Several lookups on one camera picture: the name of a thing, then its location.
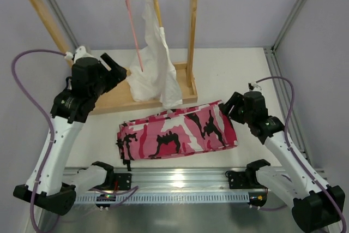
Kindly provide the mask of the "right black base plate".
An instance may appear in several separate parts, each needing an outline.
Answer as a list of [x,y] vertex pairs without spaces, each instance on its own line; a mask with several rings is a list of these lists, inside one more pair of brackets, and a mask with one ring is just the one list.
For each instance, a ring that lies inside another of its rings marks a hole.
[[249,189],[250,184],[245,171],[226,171],[225,176],[228,179],[230,189]]

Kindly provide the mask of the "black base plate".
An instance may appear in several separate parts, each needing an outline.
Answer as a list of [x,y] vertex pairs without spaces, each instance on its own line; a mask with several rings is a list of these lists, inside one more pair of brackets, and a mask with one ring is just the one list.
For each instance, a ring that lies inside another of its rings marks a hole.
[[131,173],[114,174],[113,190],[115,192],[130,190],[131,182],[132,182]]
[[245,171],[226,171],[225,176],[228,179],[230,189],[249,189],[250,184]]

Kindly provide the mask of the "white t-shirt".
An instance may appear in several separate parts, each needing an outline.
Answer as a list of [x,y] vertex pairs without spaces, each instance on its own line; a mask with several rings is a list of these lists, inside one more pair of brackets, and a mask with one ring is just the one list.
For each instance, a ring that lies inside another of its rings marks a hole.
[[126,81],[134,101],[158,99],[164,109],[183,104],[176,69],[170,60],[164,28],[159,26],[154,0],[145,0],[142,13],[145,21],[146,47],[135,55]]

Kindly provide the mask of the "pink camouflage trousers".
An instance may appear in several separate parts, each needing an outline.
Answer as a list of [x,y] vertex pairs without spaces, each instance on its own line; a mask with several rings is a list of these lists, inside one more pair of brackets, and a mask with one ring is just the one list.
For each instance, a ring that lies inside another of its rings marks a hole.
[[221,112],[221,100],[165,110],[119,125],[116,145],[128,169],[144,159],[167,159],[238,146],[235,129]]

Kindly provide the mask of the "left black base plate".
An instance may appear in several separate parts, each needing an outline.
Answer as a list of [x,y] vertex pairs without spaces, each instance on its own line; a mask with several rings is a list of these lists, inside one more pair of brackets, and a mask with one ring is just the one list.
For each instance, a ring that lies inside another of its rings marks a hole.
[[113,190],[115,192],[130,190],[131,182],[132,182],[131,173],[114,174]]

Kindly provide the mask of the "aluminium mounting rail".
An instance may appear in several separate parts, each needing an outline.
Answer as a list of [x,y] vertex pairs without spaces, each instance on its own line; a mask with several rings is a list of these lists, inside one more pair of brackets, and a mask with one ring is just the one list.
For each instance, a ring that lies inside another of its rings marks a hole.
[[[286,174],[272,166],[263,166],[258,170],[252,168],[231,169],[232,171],[245,171],[250,184],[249,189],[231,190],[264,190],[271,191],[277,189],[292,190],[297,198],[308,195],[310,191],[319,192],[319,184],[324,188],[328,187],[328,182],[317,172],[312,176],[304,172],[298,174]],[[189,168],[189,169],[134,169],[133,171],[116,170],[117,173],[131,173],[131,189],[137,187],[139,190],[150,192],[178,192],[178,191],[217,191],[228,190],[228,179],[225,172],[228,169],[218,168]],[[114,177],[110,185],[95,186],[95,189],[102,194],[121,194],[126,191],[115,192],[113,190]]]

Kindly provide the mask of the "pink wire hanger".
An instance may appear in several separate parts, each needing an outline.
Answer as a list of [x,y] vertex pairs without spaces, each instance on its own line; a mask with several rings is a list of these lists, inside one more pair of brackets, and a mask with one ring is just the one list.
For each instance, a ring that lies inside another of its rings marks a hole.
[[139,44],[138,44],[136,31],[135,31],[135,27],[134,27],[133,15],[132,15],[131,6],[130,6],[130,0],[125,0],[125,4],[126,4],[126,7],[127,7],[128,17],[129,17],[129,21],[130,21],[130,25],[131,25],[133,38],[134,38],[134,43],[135,43],[136,53],[137,53],[138,60],[139,60],[139,65],[140,65],[141,71],[143,72],[143,63],[142,63],[142,58],[141,58],[141,55],[140,55]]

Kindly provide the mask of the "wooden hanger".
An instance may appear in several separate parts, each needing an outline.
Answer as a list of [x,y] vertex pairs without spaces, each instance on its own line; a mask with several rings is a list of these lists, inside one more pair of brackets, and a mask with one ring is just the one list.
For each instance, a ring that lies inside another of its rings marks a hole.
[[162,22],[162,18],[161,18],[161,11],[160,11],[159,1],[158,1],[158,0],[153,0],[153,4],[154,4],[155,13],[156,13],[156,15],[157,15],[159,27],[163,27],[163,22]]

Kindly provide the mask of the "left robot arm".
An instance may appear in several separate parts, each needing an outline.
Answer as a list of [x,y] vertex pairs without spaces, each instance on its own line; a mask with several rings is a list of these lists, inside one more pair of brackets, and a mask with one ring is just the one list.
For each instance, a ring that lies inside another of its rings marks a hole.
[[71,76],[54,98],[43,150],[27,182],[13,191],[14,197],[59,216],[70,211],[77,196],[114,184],[114,168],[103,162],[94,162],[69,180],[64,180],[63,173],[72,146],[98,98],[127,76],[126,69],[106,53],[99,59],[80,51],[67,56],[74,63]]

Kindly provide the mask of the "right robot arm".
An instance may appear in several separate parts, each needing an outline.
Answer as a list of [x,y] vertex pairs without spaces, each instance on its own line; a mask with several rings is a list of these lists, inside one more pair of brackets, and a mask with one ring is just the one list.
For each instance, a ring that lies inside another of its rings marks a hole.
[[285,125],[268,113],[261,92],[234,92],[220,110],[231,120],[247,124],[252,135],[285,169],[287,177],[261,159],[248,164],[246,174],[252,184],[270,189],[287,205],[303,232],[313,232],[342,220],[344,191],[331,186],[303,157],[285,132]]

